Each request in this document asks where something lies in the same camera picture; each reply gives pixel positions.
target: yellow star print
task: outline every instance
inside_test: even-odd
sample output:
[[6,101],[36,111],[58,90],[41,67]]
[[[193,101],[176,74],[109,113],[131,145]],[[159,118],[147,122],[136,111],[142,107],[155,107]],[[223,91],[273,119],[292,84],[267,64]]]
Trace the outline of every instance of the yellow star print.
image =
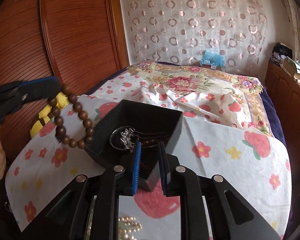
[[278,225],[277,220],[274,220],[274,221],[271,222],[271,226],[272,226],[272,228],[273,228],[274,230],[277,229],[277,225]]
[[231,160],[240,160],[241,152],[237,150],[235,146],[230,149],[226,149],[226,152],[231,156]]
[[74,167],[71,171],[70,174],[75,177],[78,174],[78,169],[76,167]]
[[23,183],[21,184],[21,189],[22,189],[22,190],[25,190],[25,188],[26,188],[26,183],[23,182]]
[[37,189],[40,188],[41,185],[42,185],[42,181],[41,181],[41,179],[38,179],[37,183],[35,184],[36,188]]

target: white sheet with strawberry print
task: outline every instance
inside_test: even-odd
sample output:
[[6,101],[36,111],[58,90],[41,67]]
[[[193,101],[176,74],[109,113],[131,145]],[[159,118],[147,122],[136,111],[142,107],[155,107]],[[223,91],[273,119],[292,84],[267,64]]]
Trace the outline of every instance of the white sheet with strawberry print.
[[[95,125],[121,99],[183,111],[182,132],[173,152],[180,164],[201,176],[225,177],[283,236],[291,202],[287,150],[279,140],[249,124],[249,113],[231,94],[211,87],[183,96],[125,72],[78,101]],[[84,128],[71,107],[66,106],[61,115],[70,137],[80,139]],[[91,177],[103,171],[84,150],[60,144],[55,125],[48,123],[18,155],[6,177],[11,209],[21,231],[76,175]],[[179,198],[164,197],[158,183],[152,193],[139,189],[134,197],[121,197],[119,216],[135,217],[142,225],[134,233],[137,239],[174,240],[180,239],[179,207]]]

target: wooden cabinet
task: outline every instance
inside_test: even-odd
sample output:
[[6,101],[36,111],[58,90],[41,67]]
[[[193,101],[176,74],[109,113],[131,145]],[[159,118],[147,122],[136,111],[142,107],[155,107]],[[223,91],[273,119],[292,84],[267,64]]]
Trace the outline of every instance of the wooden cabinet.
[[279,66],[269,62],[265,85],[280,119],[291,169],[300,170],[300,86]]

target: metal screw head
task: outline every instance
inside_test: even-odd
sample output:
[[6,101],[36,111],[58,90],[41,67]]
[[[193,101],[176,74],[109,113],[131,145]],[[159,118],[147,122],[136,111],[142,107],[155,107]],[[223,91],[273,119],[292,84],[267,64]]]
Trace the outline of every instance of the metal screw head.
[[84,182],[86,180],[86,176],[84,175],[78,175],[76,178],[77,182]]
[[216,175],[213,177],[216,182],[223,182],[223,177],[221,175]]
[[178,166],[176,167],[176,171],[182,173],[186,171],[186,168],[184,166]]
[[120,172],[120,171],[123,171],[124,167],[121,166],[121,165],[116,165],[116,166],[114,166],[113,169],[114,169],[114,171],[116,171],[116,172]]

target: black box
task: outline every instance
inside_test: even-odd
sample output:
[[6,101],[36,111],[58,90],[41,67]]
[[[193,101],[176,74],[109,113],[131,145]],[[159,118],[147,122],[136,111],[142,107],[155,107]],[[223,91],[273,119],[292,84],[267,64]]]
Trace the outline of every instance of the black box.
[[[132,158],[132,154],[116,150],[109,143],[109,137],[114,130],[130,126],[142,133],[167,133],[170,136],[163,142],[166,152],[171,154],[179,139],[181,125],[181,111],[122,100],[95,125],[93,141],[85,147],[85,151],[105,168],[122,164],[122,156],[130,155],[123,158],[126,163],[124,166],[130,169],[130,166],[127,167],[130,164],[127,160]],[[139,185],[146,190],[151,190],[157,183],[160,177],[157,147],[142,149],[139,175]]]

